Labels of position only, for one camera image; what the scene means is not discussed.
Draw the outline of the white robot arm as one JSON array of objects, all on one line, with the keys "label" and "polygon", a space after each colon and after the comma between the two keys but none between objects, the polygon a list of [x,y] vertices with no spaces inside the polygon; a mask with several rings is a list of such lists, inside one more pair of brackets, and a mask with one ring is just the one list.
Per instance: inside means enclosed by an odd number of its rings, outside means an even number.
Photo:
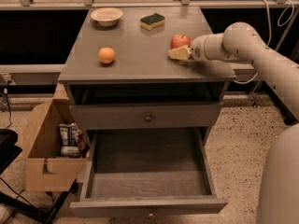
[{"label": "white robot arm", "polygon": [[[172,60],[249,63],[279,100],[299,119],[299,66],[261,39],[249,24],[235,22],[221,34],[201,35],[168,51]],[[299,124],[270,147],[263,168],[257,224],[299,224]]]}]

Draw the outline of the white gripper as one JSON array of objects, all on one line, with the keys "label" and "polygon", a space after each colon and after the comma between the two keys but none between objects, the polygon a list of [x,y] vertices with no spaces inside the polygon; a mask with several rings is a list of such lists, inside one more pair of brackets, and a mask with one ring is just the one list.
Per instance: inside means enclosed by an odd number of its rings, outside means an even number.
[{"label": "white gripper", "polygon": [[185,61],[191,57],[198,61],[207,61],[205,53],[205,43],[207,36],[201,35],[196,37],[191,43],[191,49],[188,46],[181,46],[168,51],[168,57],[172,60]]}]

